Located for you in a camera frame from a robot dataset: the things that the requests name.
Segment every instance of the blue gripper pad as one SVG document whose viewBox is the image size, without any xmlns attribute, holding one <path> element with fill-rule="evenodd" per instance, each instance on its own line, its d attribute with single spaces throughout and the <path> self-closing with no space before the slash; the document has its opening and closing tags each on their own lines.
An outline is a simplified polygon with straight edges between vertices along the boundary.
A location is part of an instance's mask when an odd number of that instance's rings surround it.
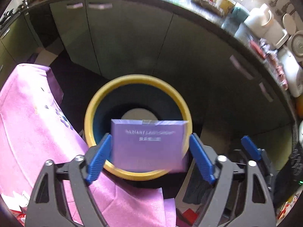
<svg viewBox="0 0 303 227">
<path fill-rule="evenodd" d="M 257 148 L 248 135 L 242 137 L 241 144 L 253 160 L 261 160 L 261 150 Z"/>
<path fill-rule="evenodd" d="M 109 158 L 112 150 L 112 135 L 108 135 L 99 150 L 96 152 L 91 163 L 87 166 L 87 177 L 86 181 L 91 184 L 96 181 L 103 169 L 105 161 Z"/>
<path fill-rule="evenodd" d="M 198 141 L 196 137 L 191 134 L 189 137 L 189 149 L 196 161 L 199 171 L 204 180 L 213 184 L 216 181 L 214 176 L 215 168 L 207 154 L 201 146 L 202 142 Z"/>
</svg>

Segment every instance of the cabinet handle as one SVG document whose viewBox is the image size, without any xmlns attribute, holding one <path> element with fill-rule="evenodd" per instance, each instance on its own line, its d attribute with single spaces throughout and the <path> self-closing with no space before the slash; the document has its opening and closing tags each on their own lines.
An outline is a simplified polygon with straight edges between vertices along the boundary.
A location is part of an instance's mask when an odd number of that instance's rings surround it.
<svg viewBox="0 0 303 227">
<path fill-rule="evenodd" d="M 77 8 L 82 8 L 83 7 L 83 3 L 77 3 L 77 4 L 73 4 L 73 5 L 66 5 L 67 9 L 77 9 Z"/>
<path fill-rule="evenodd" d="M 2 35 L 1 39 L 3 39 L 6 36 L 6 34 L 9 32 L 9 30 L 10 30 L 10 28 L 8 28 L 7 31 Z"/>
<path fill-rule="evenodd" d="M 261 89 L 261 91 L 262 91 L 262 94 L 265 96 L 265 98 L 266 98 L 269 102 L 273 102 L 274 99 L 273 99 L 273 98 L 270 96 L 270 94 L 267 92 L 267 90 L 266 90 L 266 88 L 265 88 L 263 82 L 261 82 L 261 83 L 259 84 L 259 86 L 260 86 L 260 89 Z"/>
<path fill-rule="evenodd" d="M 103 3 L 103 4 L 89 3 L 88 7 L 92 8 L 92 9 L 104 10 L 104 9 L 112 8 L 113 4 L 112 3 Z"/>
<path fill-rule="evenodd" d="M 254 79 L 254 77 L 240 64 L 240 62 L 238 62 L 236 57 L 232 55 L 229 59 L 234 67 L 237 68 L 237 70 L 241 72 L 248 80 Z"/>
</svg>

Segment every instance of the white container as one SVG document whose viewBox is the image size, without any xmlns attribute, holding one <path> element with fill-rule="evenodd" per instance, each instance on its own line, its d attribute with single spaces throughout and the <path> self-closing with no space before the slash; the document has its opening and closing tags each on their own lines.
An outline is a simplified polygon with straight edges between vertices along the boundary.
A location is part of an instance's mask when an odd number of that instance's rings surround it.
<svg viewBox="0 0 303 227">
<path fill-rule="evenodd" d="M 283 64 L 290 93 L 299 97 L 303 92 L 303 69 L 286 46 L 278 52 L 278 59 Z"/>
<path fill-rule="evenodd" d="M 303 61 L 303 30 L 297 31 L 289 38 L 287 47 L 294 54 L 298 62 Z"/>
<path fill-rule="evenodd" d="M 266 4 L 260 8 L 253 8 L 244 23 L 259 38 L 269 30 L 274 22 L 274 15 Z"/>
<path fill-rule="evenodd" d="M 288 39 L 287 30 L 274 19 L 272 26 L 263 36 L 273 47 L 280 48 Z"/>
</svg>

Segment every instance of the faucet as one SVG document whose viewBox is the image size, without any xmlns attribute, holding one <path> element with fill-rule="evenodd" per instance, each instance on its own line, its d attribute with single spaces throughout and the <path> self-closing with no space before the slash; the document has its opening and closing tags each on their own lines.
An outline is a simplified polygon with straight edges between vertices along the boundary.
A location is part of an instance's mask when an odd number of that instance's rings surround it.
<svg viewBox="0 0 303 227">
<path fill-rule="evenodd" d="M 286 3 L 282 8 L 281 10 L 280 9 L 276 9 L 275 12 L 277 15 L 281 15 L 281 16 L 284 16 L 286 13 L 287 13 L 287 8 L 288 6 L 291 4 L 291 2 L 288 2 Z"/>
<path fill-rule="evenodd" d="M 271 6 L 271 7 L 275 7 L 276 5 L 277 5 L 277 1 L 278 0 L 270 0 L 269 2 L 268 2 L 268 4 L 269 4 L 269 6 Z"/>
</svg>

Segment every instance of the metal screw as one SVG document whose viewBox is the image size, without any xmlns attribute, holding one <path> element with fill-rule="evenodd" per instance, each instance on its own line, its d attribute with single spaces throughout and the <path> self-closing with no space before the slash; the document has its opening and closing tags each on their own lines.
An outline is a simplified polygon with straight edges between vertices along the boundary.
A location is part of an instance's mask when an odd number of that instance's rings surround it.
<svg viewBox="0 0 303 227">
<path fill-rule="evenodd" d="M 225 161 L 227 161 L 227 158 L 224 155 L 219 155 L 218 156 L 218 161 L 225 162 Z"/>
<path fill-rule="evenodd" d="M 76 160 L 76 161 L 83 161 L 83 160 L 84 160 L 84 156 L 83 156 L 83 155 L 77 155 L 77 156 L 75 157 L 75 160 Z"/>
<path fill-rule="evenodd" d="M 252 167 L 254 167 L 254 166 L 257 165 L 257 163 L 256 163 L 255 161 L 253 161 L 253 160 L 248 161 L 248 164 L 249 164 L 250 166 L 252 166 Z"/>
<path fill-rule="evenodd" d="M 49 159 L 45 162 L 46 166 L 51 166 L 53 164 L 53 162 Z"/>
</svg>

